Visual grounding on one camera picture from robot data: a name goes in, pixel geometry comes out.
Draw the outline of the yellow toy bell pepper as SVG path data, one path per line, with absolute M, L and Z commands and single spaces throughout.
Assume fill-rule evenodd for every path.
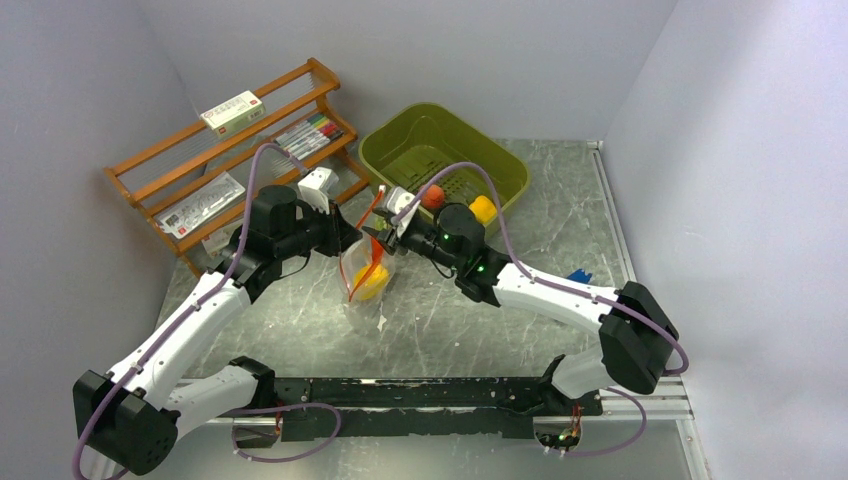
M 498 215 L 495 203 L 485 195 L 477 196 L 468 207 L 475 219 L 484 226 L 496 219 Z

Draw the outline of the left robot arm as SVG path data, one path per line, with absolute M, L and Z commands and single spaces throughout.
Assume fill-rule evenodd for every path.
M 274 371 L 247 357 L 186 388 L 179 383 L 223 328 L 283 278 L 285 261 L 338 257 L 361 237 L 321 188 L 268 186 L 249 195 L 242 225 L 178 310 L 106 373 L 89 370 L 73 385 L 73 477 L 87 476 L 86 449 L 114 462 L 115 479 L 145 475 L 207 421 L 278 408 Z

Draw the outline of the clear zip top bag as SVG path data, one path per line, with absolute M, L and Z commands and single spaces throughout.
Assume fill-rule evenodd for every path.
M 342 311 L 353 331 L 362 336 L 374 336 L 382 329 L 382 299 L 395 273 L 394 260 L 377 240 L 363 230 L 387 193 L 387 186 L 381 185 L 374 200 L 355 224 L 355 232 L 362 235 L 361 239 L 347 247 L 338 261 Z

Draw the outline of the yellow toy mango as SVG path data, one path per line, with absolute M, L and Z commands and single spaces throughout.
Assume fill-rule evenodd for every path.
M 354 276 L 351 301 L 367 301 L 380 294 L 390 280 L 390 271 L 383 264 L 369 264 Z

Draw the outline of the orange toy peach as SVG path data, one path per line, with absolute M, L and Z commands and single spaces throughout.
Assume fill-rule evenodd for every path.
M 421 206 L 425 209 L 436 212 L 446 203 L 446 194 L 444 189 L 437 185 L 429 186 L 421 198 Z

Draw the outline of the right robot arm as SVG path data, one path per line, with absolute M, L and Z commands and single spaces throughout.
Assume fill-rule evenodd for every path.
M 539 389 L 550 413 L 565 413 L 601 388 L 651 394 L 666 373 L 679 335 L 637 282 L 597 287 L 521 268 L 487 245 L 483 225 L 459 204 L 444 207 L 434 223 L 411 213 L 398 226 L 367 231 L 390 254 L 412 252 L 450 269 L 455 285 L 474 302 L 544 315 L 592 338 L 585 351 L 553 361 Z

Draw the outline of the orange toy carrot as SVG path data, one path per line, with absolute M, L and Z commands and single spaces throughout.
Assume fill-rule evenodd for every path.
M 382 257 L 383 257 L 383 254 L 384 254 L 383 246 L 380 244 L 380 242 L 377 239 L 375 239 L 373 237 L 370 238 L 370 245 L 371 245 L 371 262 L 374 263 L 374 264 L 380 264 L 382 262 Z

